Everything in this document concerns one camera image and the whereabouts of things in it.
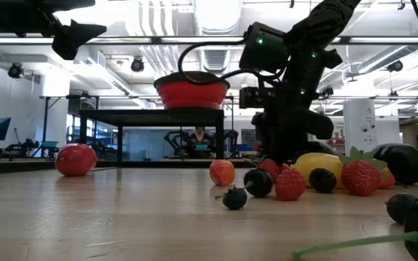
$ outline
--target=wooden table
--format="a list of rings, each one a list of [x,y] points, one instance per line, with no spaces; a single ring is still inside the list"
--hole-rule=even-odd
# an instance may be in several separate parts
[[[242,185],[245,170],[237,171]],[[63,178],[56,171],[0,175],[0,260],[289,260],[293,249],[401,233],[384,201],[307,191],[298,202],[249,198],[226,210],[207,170],[122,169]],[[304,260],[409,261],[402,243]]]

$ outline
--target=black table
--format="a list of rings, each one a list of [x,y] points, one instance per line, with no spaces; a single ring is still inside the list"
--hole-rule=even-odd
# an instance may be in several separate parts
[[[117,126],[117,165],[122,165],[123,127],[216,127],[216,158],[224,158],[224,111],[221,109],[96,109],[80,112],[80,142],[86,143],[88,119]]]

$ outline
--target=person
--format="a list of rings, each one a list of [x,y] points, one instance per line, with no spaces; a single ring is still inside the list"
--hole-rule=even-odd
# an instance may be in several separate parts
[[[194,128],[194,133],[189,136],[189,148],[187,149],[190,158],[208,159],[211,152],[216,149],[216,141],[214,137],[205,132],[204,127]],[[201,149],[197,145],[207,145],[207,148]]]

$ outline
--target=red bowl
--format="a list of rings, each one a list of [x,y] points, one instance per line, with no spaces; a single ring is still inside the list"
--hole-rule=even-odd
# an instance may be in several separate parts
[[[216,77],[209,72],[186,72],[186,74],[195,80],[211,80]],[[219,83],[198,86],[188,83],[180,73],[174,72],[157,79],[154,87],[166,109],[220,109],[230,83],[223,80]]]

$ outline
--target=white column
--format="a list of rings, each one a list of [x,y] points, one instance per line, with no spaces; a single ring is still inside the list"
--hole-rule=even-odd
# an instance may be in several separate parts
[[[374,100],[351,100],[344,103],[346,154],[354,146],[369,152],[377,145]]]
[[[67,70],[53,67],[47,74],[41,76],[40,86],[42,96],[66,96],[70,90],[70,74]],[[55,104],[48,110],[46,141],[58,141],[57,146],[62,147],[65,145],[69,101],[67,99],[56,101],[52,98],[49,104],[53,103]],[[36,125],[36,138],[39,141],[43,138],[44,106],[45,100],[41,99]]]

